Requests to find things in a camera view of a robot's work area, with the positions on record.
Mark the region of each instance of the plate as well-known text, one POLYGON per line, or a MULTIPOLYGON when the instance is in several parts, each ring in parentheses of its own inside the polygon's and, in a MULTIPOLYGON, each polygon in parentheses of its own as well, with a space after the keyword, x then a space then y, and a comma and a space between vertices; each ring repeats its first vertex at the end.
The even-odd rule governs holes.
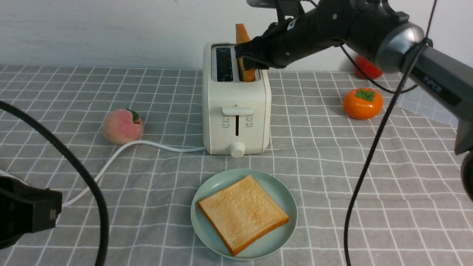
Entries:
POLYGON ((236 260, 256 260, 266 257, 284 246, 296 228, 298 210, 296 201, 288 188, 273 176, 254 169, 239 168, 218 173, 209 178, 197 190, 191 205, 191 221, 195 234, 212 251, 236 260), (240 179, 253 175, 266 193, 289 216, 289 222, 267 233, 236 256, 232 256, 220 239, 209 220, 204 216, 198 202, 234 184, 240 179))

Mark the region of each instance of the fake peach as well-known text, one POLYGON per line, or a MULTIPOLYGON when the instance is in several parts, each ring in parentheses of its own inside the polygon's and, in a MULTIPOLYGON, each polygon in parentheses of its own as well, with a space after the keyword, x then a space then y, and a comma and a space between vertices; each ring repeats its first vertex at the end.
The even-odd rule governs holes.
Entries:
POLYGON ((137 112, 130 109, 117 109, 104 120, 104 137, 116 145, 137 141, 143 133, 143 122, 137 112))

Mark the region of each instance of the toaster knob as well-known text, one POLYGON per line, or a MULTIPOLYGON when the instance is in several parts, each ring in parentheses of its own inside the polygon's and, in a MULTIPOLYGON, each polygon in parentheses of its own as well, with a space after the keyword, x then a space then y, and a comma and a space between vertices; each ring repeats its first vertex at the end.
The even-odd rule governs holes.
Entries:
POLYGON ((230 145, 230 154, 233 158, 241 158, 245 154, 246 147, 241 142, 230 145))

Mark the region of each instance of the table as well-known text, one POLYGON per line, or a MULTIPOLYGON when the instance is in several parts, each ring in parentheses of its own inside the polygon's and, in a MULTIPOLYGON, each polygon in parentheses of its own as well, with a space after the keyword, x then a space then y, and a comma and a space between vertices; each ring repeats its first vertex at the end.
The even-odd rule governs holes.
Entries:
MULTIPOLYGON (((109 67, 0 66, 0 98, 52 130, 94 176, 117 147, 101 123, 117 108, 137 111, 144 140, 202 146, 197 70, 109 67)), ((269 72, 271 143, 259 155, 235 159, 205 152, 130 147, 100 187, 110 215, 108 265, 340 266, 346 208, 379 116, 344 116, 342 97, 369 87, 347 72, 269 72), (190 203, 209 177, 232 168, 274 175, 294 195, 298 226, 278 252, 253 262, 222 258, 195 236, 190 203)), ((379 83, 395 88, 399 75, 379 83)), ((390 95, 383 93, 387 105, 390 95)), ((1 113, 0 169, 71 199, 85 183, 39 134, 1 113)), ((455 128, 395 108, 369 168, 351 220, 356 266, 469 265, 473 203, 460 181, 462 156, 452 152, 455 128)), ((25 235, 0 250, 0 265, 93 265, 98 215, 91 193, 64 208, 54 230, 25 235)))

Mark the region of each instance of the toast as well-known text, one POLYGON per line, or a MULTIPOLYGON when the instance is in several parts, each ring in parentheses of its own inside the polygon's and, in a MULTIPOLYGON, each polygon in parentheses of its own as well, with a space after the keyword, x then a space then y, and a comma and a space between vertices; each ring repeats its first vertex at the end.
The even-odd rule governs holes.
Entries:
POLYGON ((199 201, 199 209, 232 256, 289 221, 251 175, 199 201))
MULTIPOLYGON (((250 37, 246 32, 244 24, 236 24, 236 44, 247 43, 250 41, 250 37)), ((254 81, 256 69, 245 70, 243 66, 243 58, 238 59, 238 74, 240 76, 240 81, 252 82, 254 81)))

